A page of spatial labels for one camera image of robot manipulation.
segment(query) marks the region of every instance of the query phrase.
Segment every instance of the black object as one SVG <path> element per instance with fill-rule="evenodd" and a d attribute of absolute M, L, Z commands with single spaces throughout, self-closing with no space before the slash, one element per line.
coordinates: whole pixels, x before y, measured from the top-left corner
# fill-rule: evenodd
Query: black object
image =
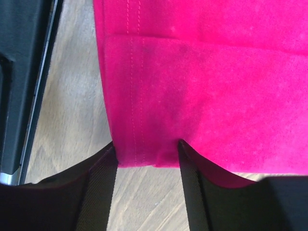
<path fill-rule="evenodd" d="M 0 184 L 0 229 L 106 230 L 117 159 L 110 143 L 94 156 L 38 184 Z"/>
<path fill-rule="evenodd" d="M 308 230 L 308 177 L 254 182 L 217 166 L 185 141 L 178 149 L 190 230 Z"/>
<path fill-rule="evenodd" d="M 0 183 L 24 183 L 62 3 L 0 3 Z"/>

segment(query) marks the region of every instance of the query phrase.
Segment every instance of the pink fabric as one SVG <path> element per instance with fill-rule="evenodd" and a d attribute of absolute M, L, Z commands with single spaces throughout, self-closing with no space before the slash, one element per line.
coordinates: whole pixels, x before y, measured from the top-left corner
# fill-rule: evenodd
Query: pink fabric
<path fill-rule="evenodd" d="M 308 174 L 308 0 L 94 0 L 122 167 L 177 142 L 238 172 Z"/>

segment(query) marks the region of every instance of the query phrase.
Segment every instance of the wooden surface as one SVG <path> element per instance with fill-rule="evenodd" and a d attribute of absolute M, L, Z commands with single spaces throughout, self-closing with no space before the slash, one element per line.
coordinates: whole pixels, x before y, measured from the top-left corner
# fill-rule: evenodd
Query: wooden surface
<path fill-rule="evenodd" d="M 64 0 L 26 181 L 60 172 L 110 141 L 92 0 Z M 188 230 L 179 169 L 119 169 L 115 184 L 108 230 Z"/>

